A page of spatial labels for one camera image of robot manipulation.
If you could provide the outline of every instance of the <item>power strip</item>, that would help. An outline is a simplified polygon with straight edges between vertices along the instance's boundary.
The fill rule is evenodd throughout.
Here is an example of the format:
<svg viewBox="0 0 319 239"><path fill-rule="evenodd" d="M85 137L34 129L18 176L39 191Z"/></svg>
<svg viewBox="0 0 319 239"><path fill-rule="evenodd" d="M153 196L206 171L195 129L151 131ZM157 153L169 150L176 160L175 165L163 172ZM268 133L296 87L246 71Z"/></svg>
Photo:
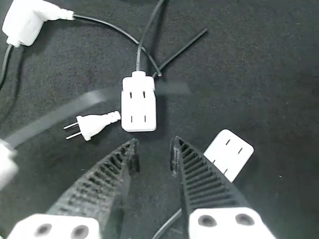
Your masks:
<svg viewBox="0 0 319 239"><path fill-rule="evenodd" d="M253 152L253 146L224 129L206 149L204 156L233 182Z"/></svg>

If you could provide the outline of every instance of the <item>plug prong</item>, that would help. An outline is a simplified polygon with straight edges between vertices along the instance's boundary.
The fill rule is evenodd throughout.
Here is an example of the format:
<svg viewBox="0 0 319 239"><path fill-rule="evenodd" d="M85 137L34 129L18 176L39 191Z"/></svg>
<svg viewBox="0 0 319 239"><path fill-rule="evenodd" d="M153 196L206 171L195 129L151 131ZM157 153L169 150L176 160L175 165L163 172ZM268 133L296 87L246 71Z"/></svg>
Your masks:
<svg viewBox="0 0 319 239"><path fill-rule="evenodd" d="M64 127L63 129L71 128L71 127L74 127L74 126L76 126L76 125L78 125L78 124L79 124L78 122L72 123L72 124L70 124L70 125Z"/></svg>
<svg viewBox="0 0 319 239"><path fill-rule="evenodd" d="M71 138L73 138L73 137L75 137L75 136L78 136L78 135L80 135L80 134L82 134L82 133L81 133L81 132L75 133L75 134L73 134L73 135L71 135L71 136L66 137L66 139L71 139Z"/></svg>

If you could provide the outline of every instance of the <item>screw hole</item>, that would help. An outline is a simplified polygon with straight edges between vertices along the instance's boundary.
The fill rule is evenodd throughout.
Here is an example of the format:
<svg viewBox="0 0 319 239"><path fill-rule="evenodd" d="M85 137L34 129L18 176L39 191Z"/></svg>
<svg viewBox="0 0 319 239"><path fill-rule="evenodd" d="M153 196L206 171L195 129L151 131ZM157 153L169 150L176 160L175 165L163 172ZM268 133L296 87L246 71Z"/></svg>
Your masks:
<svg viewBox="0 0 319 239"><path fill-rule="evenodd" d="M254 219L252 219L251 216L247 214L238 214L235 219L236 222L241 225L252 226L255 224Z"/></svg>
<svg viewBox="0 0 319 239"><path fill-rule="evenodd" d="M211 227L216 226L217 222L213 217L211 217L209 215L203 215L198 219L198 224L200 224L201 226L204 226L204 227L211 228Z"/></svg>
<svg viewBox="0 0 319 239"><path fill-rule="evenodd" d="M89 234L89 228L85 225L77 226L71 233L72 239L84 239Z"/></svg>
<svg viewBox="0 0 319 239"><path fill-rule="evenodd" d="M50 233L52 225L49 223L39 226L34 234L36 238L46 236Z"/></svg>

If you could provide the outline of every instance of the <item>black fabric surface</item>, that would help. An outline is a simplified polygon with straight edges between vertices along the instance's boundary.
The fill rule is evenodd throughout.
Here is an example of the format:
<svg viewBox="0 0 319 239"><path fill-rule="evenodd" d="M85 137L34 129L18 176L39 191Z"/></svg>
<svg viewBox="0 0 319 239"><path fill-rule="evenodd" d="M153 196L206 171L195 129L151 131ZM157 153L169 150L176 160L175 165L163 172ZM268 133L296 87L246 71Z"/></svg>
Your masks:
<svg viewBox="0 0 319 239"><path fill-rule="evenodd" d="M53 0L77 14L108 20L137 39L155 0ZM3 22L11 0L0 2ZM0 228L45 212L98 160L136 137L141 172L131 184L122 238L147 239L180 207L169 170L169 142L179 135L205 150L224 128L255 148L235 185L279 239L319 233L319 3L317 0L171 0L146 47L160 64L203 28L209 33L164 70L191 96L159 97L155 132L127 133L120 123L92 141L62 128L18 148L19 174L0 192ZM0 56L6 36L0 34ZM120 86L135 70L137 47L100 25L47 22L31 47L14 49L0 92L0 137L90 90ZM153 70L143 57L142 69ZM120 110L100 104L81 115ZM182 238L180 223L163 238Z"/></svg>

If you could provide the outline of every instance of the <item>white plug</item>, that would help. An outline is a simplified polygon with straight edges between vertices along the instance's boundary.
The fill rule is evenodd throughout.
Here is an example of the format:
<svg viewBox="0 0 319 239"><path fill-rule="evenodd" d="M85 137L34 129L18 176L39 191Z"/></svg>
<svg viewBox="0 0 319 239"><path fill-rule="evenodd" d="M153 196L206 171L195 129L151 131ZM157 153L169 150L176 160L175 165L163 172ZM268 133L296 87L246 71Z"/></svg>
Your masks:
<svg viewBox="0 0 319 239"><path fill-rule="evenodd" d="M34 214L15 224L7 239L101 239L94 218Z"/></svg>
<svg viewBox="0 0 319 239"><path fill-rule="evenodd" d="M125 77L122 82L122 128L127 132L154 131L157 126L154 79L144 71L134 71L132 77Z"/></svg>
<svg viewBox="0 0 319 239"><path fill-rule="evenodd" d="M64 129L68 129L74 126L79 126L80 132L73 134L66 139L73 138L78 135L82 135L86 141L90 141L91 137L98 134L105 128L105 126L115 123L121 119L121 115L118 111L108 113L106 115L97 116L97 115L89 115L89 116L77 116L76 123L70 124Z"/></svg>
<svg viewBox="0 0 319 239"><path fill-rule="evenodd" d="M233 182L253 152L253 146L224 129L206 149L204 156Z"/></svg>
<svg viewBox="0 0 319 239"><path fill-rule="evenodd" d="M8 36L7 43L14 47L30 46L48 20L73 20L72 11L43 0L13 0L2 26Z"/></svg>
<svg viewBox="0 0 319 239"><path fill-rule="evenodd" d="M13 161L16 151L9 144L0 140L0 190L7 185L18 172L18 166Z"/></svg>

